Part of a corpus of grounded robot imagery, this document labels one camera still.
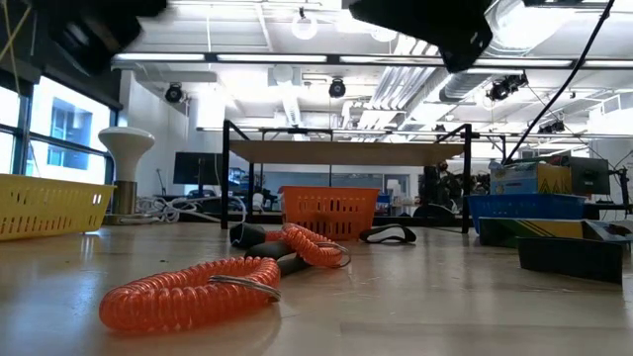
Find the wooden desk shelf riser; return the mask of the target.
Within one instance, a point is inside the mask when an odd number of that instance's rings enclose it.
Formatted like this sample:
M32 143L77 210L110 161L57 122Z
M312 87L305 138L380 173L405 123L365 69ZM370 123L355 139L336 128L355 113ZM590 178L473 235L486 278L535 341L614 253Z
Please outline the wooden desk shelf riser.
M248 193L254 189L256 163L288 165L431 166L461 154L463 193L471 194L472 126L462 125L444 135L432 132L433 143L384 143L335 141L252 140L236 124L225 120L222 126L222 214L221 226L228 223L228 162L233 152L249 164Z

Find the silver ventilation duct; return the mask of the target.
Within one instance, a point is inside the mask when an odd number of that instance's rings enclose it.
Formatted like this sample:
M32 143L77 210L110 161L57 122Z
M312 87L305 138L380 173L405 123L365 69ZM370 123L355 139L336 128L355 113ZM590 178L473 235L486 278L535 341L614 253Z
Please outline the silver ventilation duct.
M457 103L469 98L478 88L487 84L493 76L489 73L456 73L440 89L440 102Z

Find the round white pendant light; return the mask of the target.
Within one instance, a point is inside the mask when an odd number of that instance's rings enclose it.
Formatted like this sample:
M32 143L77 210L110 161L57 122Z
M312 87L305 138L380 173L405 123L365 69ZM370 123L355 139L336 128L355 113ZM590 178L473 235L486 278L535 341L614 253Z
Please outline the round white pendant light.
M299 40L308 41L316 36L317 31L317 19L300 7L291 24L292 34Z

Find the yellow plastic basket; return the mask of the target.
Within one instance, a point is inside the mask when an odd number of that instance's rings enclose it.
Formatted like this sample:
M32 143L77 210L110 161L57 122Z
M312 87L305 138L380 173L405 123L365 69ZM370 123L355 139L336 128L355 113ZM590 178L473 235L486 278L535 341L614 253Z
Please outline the yellow plastic basket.
M95 231L114 191L111 185L0 174L0 241Z

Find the white mushroom table lamp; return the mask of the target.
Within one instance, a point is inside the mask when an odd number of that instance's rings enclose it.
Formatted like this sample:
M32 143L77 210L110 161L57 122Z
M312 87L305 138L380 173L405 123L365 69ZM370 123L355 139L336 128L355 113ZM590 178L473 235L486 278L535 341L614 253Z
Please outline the white mushroom table lamp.
M104 224L152 223L154 217L136 211L136 169L142 156L154 146L154 136L141 129L110 127L101 130L98 138L114 161L115 190Z

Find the black computer monitor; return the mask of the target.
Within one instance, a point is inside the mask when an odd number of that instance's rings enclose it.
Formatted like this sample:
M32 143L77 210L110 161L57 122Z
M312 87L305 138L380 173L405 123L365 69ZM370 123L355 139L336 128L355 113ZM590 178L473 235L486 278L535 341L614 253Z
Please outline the black computer monitor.
M182 185L220 185L223 156L220 153L177 151L173 183Z

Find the orange plastic basket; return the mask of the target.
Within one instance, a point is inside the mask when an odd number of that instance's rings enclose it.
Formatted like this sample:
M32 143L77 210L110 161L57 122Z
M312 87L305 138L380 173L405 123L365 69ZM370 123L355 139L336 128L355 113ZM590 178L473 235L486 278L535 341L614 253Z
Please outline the orange plastic basket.
M283 220L331 240L357 240L372 227L379 192L377 188L283 186Z

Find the black box device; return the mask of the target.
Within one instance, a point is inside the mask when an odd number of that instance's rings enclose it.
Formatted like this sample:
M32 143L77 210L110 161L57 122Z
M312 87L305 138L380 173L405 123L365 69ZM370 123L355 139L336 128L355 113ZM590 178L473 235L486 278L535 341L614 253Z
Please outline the black box device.
M609 195L609 166L605 159L571 157L569 167L575 195Z

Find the orange spiral wrist coil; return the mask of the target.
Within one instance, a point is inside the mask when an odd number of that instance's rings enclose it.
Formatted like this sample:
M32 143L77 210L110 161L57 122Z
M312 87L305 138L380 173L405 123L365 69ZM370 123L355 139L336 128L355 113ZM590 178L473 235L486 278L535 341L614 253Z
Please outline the orange spiral wrist coil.
M119 331L184 330L267 307L281 271L272 258L204 262L144 277L109 291L99 306L104 325Z
M350 252L329 238L294 223L267 231L266 242L281 241L312 266L342 268L351 262Z

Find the large window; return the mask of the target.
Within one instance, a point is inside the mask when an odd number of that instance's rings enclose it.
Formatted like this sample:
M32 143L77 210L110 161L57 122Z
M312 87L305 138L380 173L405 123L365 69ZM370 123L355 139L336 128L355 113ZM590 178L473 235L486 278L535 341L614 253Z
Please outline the large window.
M0 86L0 173L110 184L114 163L98 133L118 113L52 79Z

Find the long ceiling light strip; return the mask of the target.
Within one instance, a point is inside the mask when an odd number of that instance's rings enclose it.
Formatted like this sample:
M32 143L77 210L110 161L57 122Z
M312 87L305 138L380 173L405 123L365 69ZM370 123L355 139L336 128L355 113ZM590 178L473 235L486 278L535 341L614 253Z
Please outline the long ceiling light strip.
M573 58L481 57L472 68L572 69ZM215 53L215 52L131 52L117 54L113 65L124 63L223 63L223 64L309 64L445 67L438 55L357 55L291 53Z

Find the blue plastic basket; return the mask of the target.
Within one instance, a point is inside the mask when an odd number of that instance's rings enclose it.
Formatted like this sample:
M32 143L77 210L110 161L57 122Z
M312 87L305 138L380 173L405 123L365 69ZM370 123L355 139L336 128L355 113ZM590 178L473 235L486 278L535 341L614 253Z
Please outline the blue plastic basket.
M472 195L467 197L476 232L481 218L579 220L585 197L562 194Z

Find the colourful cardboard box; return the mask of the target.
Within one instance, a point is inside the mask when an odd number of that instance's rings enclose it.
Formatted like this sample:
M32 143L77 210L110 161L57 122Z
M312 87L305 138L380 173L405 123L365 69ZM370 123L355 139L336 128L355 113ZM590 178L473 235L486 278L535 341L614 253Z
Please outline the colourful cardboard box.
M536 194L538 164L520 162L491 169L491 195Z

